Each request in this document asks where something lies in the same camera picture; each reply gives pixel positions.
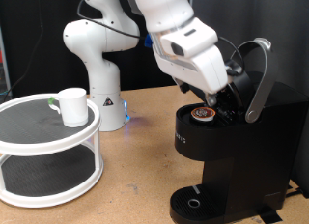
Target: cup handle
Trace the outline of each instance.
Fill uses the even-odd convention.
[[[55,98],[54,97],[50,97],[50,99],[48,100],[48,105],[51,109],[55,110],[58,112],[58,114],[60,115],[61,114],[61,111],[59,109],[58,106],[54,105],[53,102],[54,102]]]

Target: coffee machine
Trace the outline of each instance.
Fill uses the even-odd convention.
[[[176,114],[176,150],[204,161],[201,184],[189,184],[171,197],[170,214],[178,224],[223,224],[254,215],[267,222],[283,207],[308,97],[275,82],[278,64],[269,41],[245,42],[239,51],[246,56],[258,48],[264,72],[245,72],[218,93],[213,121],[192,119],[192,110],[205,103]],[[235,54],[230,61],[238,66]]]

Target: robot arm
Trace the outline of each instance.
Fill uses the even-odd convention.
[[[137,25],[123,11],[119,0],[86,0],[100,10],[103,19],[96,22],[119,31],[139,35]],[[69,23],[64,31],[67,48],[85,64],[90,85],[90,100],[99,108],[101,131],[122,127],[127,119],[125,102],[120,97],[120,70],[102,58],[102,52],[123,51],[135,47],[138,40],[82,19]]]
[[[187,83],[202,90],[208,105],[214,106],[213,95],[232,79],[214,45],[215,31],[194,17],[188,0],[135,1],[146,19],[161,70],[180,86]]]

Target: white mug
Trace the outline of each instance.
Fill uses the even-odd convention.
[[[52,102],[59,100],[60,108]],[[56,98],[48,100],[49,107],[62,114],[65,126],[78,127],[88,123],[87,93],[82,88],[68,88],[58,93]]]

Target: drip tray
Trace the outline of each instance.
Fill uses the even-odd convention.
[[[223,222],[220,212],[206,188],[199,184],[182,188],[171,197],[171,217],[178,224]]]
[[[10,156],[1,166],[12,194],[42,197],[68,191],[95,172],[95,155],[84,145],[56,154]]]

